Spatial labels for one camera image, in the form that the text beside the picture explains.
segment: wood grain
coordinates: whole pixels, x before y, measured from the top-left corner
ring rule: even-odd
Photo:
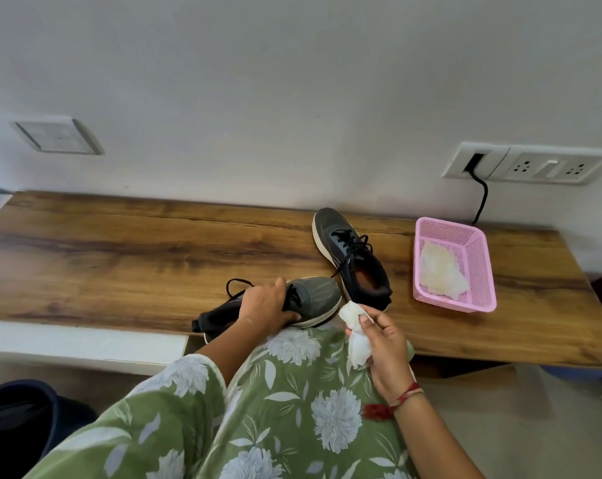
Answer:
[[[602,367],[602,307],[556,231],[483,227],[497,310],[463,314],[412,297],[415,222],[347,216],[368,234],[417,353]],[[330,275],[312,214],[17,193],[0,211],[0,319],[190,333],[225,282]]]

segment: red bracelet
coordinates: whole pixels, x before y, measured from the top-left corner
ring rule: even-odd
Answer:
[[[416,382],[409,385],[408,389],[399,397],[394,405],[381,405],[380,403],[367,403],[363,406],[363,417],[370,420],[389,420],[394,415],[394,410],[400,407],[409,397],[422,394],[423,389]]]

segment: floral print clothing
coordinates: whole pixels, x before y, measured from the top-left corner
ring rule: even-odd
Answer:
[[[53,449],[34,478],[412,479],[395,421],[363,419],[382,398],[339,330],[285,329],[226,389],[190,354],[140,383]]]

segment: pink basket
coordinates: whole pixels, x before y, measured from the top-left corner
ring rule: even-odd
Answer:
[[[458,300],[430,294],[427,287],[420,284],[420,253],[425,241],[454,252],[459,270],[469,285],[469,289]],[[491,312],[496,309],[497,295],[485,234],[469,225],[436,218],[419,218],[414,239],[414,297],[424,303],[462,312]]]

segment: shoe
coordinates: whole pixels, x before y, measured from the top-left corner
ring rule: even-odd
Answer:
[[[230,283],[243,282],[254,286],[250,281],[230,279],[225,284],[225,292],[230,299],[212,311],[204,312],[192,322],[195,333],[203,333],[206,343],[221,335],[239,317],[245,290],[230,293]],[[310,328],[329,321],[341,304],[338,284],[330,277],[305,277],[288,281],[288,291],[283,311],[294,311],[301,315],[301,321],[291,324],[295,328]]]
[[[385,311],[392,300],[385,269],[372,253],[367,235],[354,227],[333,208],[314,214],[312,234],[321,254],[337,268],[343,290],[350,301]]]

